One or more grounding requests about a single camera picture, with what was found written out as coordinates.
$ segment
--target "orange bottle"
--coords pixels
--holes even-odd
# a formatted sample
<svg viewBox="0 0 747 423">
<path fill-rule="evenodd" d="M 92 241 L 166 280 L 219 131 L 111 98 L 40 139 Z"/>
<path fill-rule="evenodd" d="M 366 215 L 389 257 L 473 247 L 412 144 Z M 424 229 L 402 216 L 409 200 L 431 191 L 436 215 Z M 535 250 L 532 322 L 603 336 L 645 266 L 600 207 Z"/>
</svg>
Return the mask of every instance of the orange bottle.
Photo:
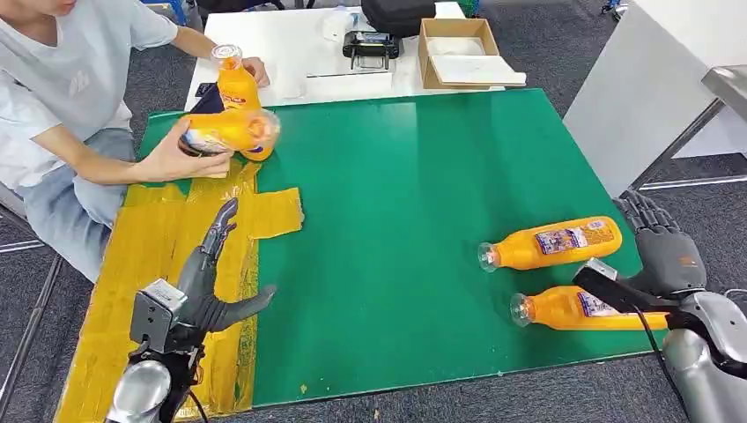
<svg viewBox="0 0 747 423">
<path fill-rule="evenodd" d="M 242 55 L 241 48 L 233 44 L 212 50 L 212 58 L 218 64 L 218 91 L 226 109 L 257 110 L 261 106 L 256 81 L 241 65 Z"/>
<path fill-rule="evenodd" d="M 525 271 L 604 257 L 617 251 L 622 242 L 615 221 L 597 216 L 524 229 L 497 244 L 483 242 L 477 259 L 485 271 L 499 267 Z"/>
<path fill-rule="evenodd" d="M 667 313 L 644 313 L 652 330 L 667 328 Z M 555 286 L 511 300 L 511 317 L 519 326 L 541 323 L 555 330 L 643 330 L 638 315 L 619 313 L 579 286 Z"/>
<path fill-rule="evenodd" d="M 188 119 L 181 149 L 193 156 L 239 151 L 250 160 L 262 161 L 272 154 L 280 132 L 280 121 L 262 108 L 229 108 L 221 113 L 188 115 Z"/>
</svg>

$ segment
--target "bottle cap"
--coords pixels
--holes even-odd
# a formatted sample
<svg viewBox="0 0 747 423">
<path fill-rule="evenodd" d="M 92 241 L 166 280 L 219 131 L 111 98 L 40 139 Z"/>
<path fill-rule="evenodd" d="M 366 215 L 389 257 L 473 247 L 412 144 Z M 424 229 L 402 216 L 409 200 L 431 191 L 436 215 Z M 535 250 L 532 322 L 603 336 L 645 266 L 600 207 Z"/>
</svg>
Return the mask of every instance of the bottle cap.
<svg viewBox="0 0 747 423">
<path fill-rule="evenodd" d="M 490 242 L 483 242 L 477 246 L 477 260 L 480 262 L 480 267 L 488 273 L 500 267 L 500 254 Z"/>
<path fill-rule="evenodd" d="M 280 134 L 280 119 L 263 108 L 247 113 L 247 131 L 257 145 L 268 147 L 275 144 Z"/>
<path fill-rule="evenodd" d="M 233 44 L 221 44 L 212 49 L 212 58 L 218 65 L 225 69 L 236 69 L 241 64 L 243 53 L 239 46 Z"/>
<path fill-rule="evenodd" d="M 531 297 L 515 293 L 511 297 L 511 319 L 522 328 L 535 321 L 535 305 Z"/>
</svg>

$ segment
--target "man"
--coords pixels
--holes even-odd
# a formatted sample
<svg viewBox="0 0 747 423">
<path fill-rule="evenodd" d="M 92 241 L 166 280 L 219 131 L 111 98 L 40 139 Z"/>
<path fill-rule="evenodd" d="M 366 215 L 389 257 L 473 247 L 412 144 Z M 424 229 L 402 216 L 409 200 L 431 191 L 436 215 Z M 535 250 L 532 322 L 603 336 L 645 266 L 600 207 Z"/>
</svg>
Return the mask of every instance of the man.
<svg viewBox="0 0 747 423">
<path fill-rule="evenodd" d="M 228 153 L 179 150 L 186 120 L 135 162 L 122 101 L 129 53 L 168 43 L 197 57 L 215 46 L 138 0 L 0 0 L 0 182 L 23 197 L 39 237 L 91 281 L 126 184 L 228 169 Z M 269 83 L 258 58 L 244 66 Z"/>
</svg>

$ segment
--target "person's right hand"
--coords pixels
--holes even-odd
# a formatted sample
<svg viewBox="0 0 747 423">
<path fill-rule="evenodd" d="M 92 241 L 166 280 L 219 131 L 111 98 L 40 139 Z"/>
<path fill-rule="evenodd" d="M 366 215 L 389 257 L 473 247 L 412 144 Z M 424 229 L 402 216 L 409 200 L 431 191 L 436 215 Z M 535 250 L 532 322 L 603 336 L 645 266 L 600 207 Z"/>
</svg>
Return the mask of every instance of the person's right hand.
<svg viewBox="0 0 747 423">
<path fill-rule="evenodd" d="M 212 157 L 191 157 L 179 148 L 179 138 L 189 128 L 189 119 L 181 118 L 161 139 L 148 157 L 135 165 L 142 182 L 168 182 L 182 178 L 223 178 L 228 174 L 233 152 Z"/>
</svg>

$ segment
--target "human arm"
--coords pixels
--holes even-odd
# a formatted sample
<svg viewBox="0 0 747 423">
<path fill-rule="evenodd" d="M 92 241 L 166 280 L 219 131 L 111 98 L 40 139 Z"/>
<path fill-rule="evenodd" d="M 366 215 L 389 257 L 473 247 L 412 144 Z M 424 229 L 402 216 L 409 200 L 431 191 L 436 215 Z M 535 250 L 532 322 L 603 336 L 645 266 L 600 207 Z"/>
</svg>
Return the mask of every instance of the human arm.
<svg viewBox="0 0 747 423">
<path fill-rule="evenodd" d="M 180 120 L 148 157 L 136 163 L 110 159 L 96 153 L 62 125 L 45 130 L 32 140 L 67 163 L 87 181 L 102 185 L 225 176 L 231 153 L 196 158 L 179 149 L 179 138 L 188 127 L 189 120 Z"/>
<path fill-rule="evenodd" d="M 179 26 L 176 37 L 171 41 L 171 44 L 188 55 L 203 59 L 210 58 L 215 47 L 215 43 L 203 33 L 185 26 Z M 255 77 L 258 86 L 263 87 L 270 84 L 270 78 L 264 69 L 264 63 L 259 57 L 247 57 L 241 61 L 241 64 Z"/>
</svg>

